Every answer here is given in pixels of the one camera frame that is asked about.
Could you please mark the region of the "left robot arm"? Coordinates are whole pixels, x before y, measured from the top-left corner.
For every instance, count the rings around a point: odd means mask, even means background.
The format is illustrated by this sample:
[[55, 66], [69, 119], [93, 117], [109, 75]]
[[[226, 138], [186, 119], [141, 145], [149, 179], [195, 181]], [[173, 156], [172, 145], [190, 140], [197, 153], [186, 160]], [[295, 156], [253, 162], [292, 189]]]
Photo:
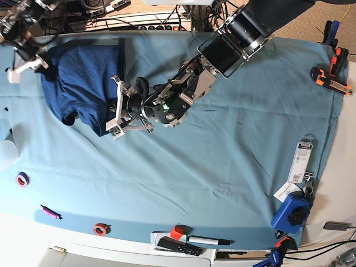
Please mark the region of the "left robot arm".
[[136, 87], [142, 91], [128, 99], [122, 125], [139, 118], [177, 126], [194, 102], [209, 91], [217, 75], [229, 78], [271, 40], [276, 30], [314, 4], [314, 1], [248, 1], [198, 46], [198, 55], [184, 62], [165, 84], [154, 86], [149, 93], [148, 84], [139, 77]]

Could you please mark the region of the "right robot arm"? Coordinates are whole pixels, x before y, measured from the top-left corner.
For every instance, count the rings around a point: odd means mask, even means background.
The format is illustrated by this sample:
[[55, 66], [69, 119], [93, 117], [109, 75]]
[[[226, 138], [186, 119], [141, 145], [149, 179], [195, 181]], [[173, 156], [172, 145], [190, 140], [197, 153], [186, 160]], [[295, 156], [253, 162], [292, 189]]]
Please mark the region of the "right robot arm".
[[57, 80], [57, 71], [47, 49], [63, 31], [66, 19], [62, 18], [58, 31], [46, 42], [38, 42], [30, 29], [45, 15], [64, 4], [64, 1], [20, 1], [1, 19], [1, 45], [11, 46], [14, 54], [23, 61], [13, 60], [13, 65], [6, 69], [9, 83], [19, 83], [21, 73], [27, 69], [44, 75], [48, 81]]

